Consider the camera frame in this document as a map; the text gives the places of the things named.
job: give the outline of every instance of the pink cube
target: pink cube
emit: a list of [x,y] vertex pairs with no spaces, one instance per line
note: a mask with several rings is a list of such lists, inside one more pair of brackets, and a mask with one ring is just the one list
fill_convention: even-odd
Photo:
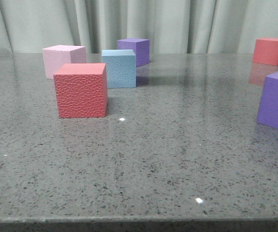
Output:
[[86,63],[86,49],[84,46],[56,45],[42,49],[45,74],[53,79],[54,73],[67,63]]
[[278,38],[262,38],[256,40],[254,63],[278,65]]
[[104,63],[64,64],[55,74],[59,117],[104,117],[107,80]]

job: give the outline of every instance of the curtain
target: curtain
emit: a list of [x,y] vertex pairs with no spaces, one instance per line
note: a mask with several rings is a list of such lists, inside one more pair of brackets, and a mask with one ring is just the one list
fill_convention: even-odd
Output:
[[155,54],[253,53],[262,37],[278,38],[278,0],[0,0],[0,53],[100,53],[124,38]]

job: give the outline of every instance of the granite countertop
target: granite countertop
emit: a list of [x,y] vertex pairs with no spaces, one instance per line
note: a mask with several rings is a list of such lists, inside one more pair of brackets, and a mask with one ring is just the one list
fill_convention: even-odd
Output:
[[278,218],[251,59],[153,55],[106,117],[60,119],[42,54],[0,56],[0,223]]

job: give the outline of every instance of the textured red cube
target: textured red cube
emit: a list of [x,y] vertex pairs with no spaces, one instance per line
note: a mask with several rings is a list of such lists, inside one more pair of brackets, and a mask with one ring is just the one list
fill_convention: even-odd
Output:
[[104,117],[107,80],[104,63],[64,64],[54,83],[59,117]]
[[262,38],[256,40],[254,63],[278,65],[278,38]]

